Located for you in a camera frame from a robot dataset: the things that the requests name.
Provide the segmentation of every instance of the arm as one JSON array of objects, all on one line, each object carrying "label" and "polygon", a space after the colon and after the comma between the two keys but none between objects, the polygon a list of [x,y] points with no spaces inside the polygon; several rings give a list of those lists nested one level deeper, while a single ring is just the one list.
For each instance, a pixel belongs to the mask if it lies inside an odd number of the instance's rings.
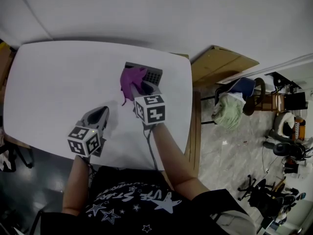
[{"label": "arm", "polygon": [[209,191],[198,179],[172,135],[161,123],[153,129],[156,146],[163,162],[165,172],[176,192],[189,200]]},{"label": "arm", "polygon": [[62,212],[77,216],[88,197],[89,167],[79,156],[75,157],[63,196]]}]

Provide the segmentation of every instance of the white wall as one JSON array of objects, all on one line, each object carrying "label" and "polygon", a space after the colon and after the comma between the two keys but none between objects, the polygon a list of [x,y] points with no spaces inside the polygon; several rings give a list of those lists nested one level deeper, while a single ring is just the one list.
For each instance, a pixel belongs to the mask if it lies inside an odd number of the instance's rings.
[{"label": "white wall", "polygon": [[[118,42],[191,57],[220,45],[254,70],[313,52],[313,0],[26,0],[58,39]],[[47,40],[22,0],[0,0],[0,38]]]}]

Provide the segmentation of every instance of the star print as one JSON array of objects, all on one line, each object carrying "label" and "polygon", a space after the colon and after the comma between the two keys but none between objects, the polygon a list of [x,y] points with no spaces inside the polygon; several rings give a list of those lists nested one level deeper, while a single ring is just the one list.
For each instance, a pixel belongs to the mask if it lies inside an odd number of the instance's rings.
[{"label": "star print", "polygon": [[108,221],[109,221],[111,224],[113,224],[113,225],[114,225],[114,220],[115,220],[116,218],[120,218],[119,215],[116,215],[116,214],[114,213],[114,209],[112,209],[111,211],[102,211],[102,210],[101,210],[101,212],[104,214],[104,216],[103,216],[103,218],[102,218],[101,221],[108,220]]},{"label": "star print", "polygon": [[160,200],[151,200],[153,203],[157,204],[155,210],[164,209],[168,213],[173,213],[173,206],[176,206],[181,203],[181,200],[172,201],[172,193],[168,192],[165,199],[163,201]]},{"label": "star print", "polygon": [[152,229],[150,228],[150,225],[143,225],[142,231],[145,231],[148,233],[148,231],[151,231]]},{"label": "star print", "polygon": [[135,191],[136,189],[137,189],[137,187],[135,187],[135,186],[129,187],[129,191]]},{"label": "star print", "polygon": [[93,211],[93,216],[96,217],[97,212],[98,212],[100,209],[105,209],[105,208],[106,208],[106,207],[101,206],[101,205],[102,205],[102,203],[99,204],[99,205],[93,204],[93,207],[92,207],[91,209],[89,209],[88,211],[86,211],[86,213]]},{"label": "star print", "polygon": [[139,205],[133,205],[133,210],[135,210],[136,212],[138,212],[139,209],[141,209],[141,208],[139,207]]}]

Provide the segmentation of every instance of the marble floor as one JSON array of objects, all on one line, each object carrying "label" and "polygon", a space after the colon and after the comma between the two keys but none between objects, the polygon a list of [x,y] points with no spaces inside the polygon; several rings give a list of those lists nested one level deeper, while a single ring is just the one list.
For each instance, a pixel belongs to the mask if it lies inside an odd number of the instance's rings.
[{"label": "marble floor", "polygon": [[[201,97],[214,95],[215,89],[215,86],[201,89]],[[212,120],[213,108],[213,99],[201,102],[202,122]],[[262,143],[272,127],[274,117],[275,113],[272,112],[257,111],[250,117],[243,114],[239,127],[233,131],[215,124],[202,125],[199,173],[202,183],[210,190],[225,188],[235,199],[243,195],[237,188],[248,184],[249,174],[257,182],[266,178],[269,185],[278,183],[283,178],[282,157],[264,148],[264,169],[262,163]],[[245,198],[238,203],[256,224],[260,224],[263,220],[260,212],[250,207],[247,200]]]}]

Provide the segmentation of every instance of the black t-shirt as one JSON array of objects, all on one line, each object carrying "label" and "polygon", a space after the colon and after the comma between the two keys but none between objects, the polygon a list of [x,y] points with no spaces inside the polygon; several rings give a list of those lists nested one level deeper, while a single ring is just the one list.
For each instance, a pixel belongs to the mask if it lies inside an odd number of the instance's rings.
[{"label": "black t-shirt", "polygon": [[91,184],[89,201],[77,217],[44,213],[41,234],[227,233],[210,217],[245,211],[225,189],[202,193],[192,201],[171,191],[157,171],[101,167]]}]

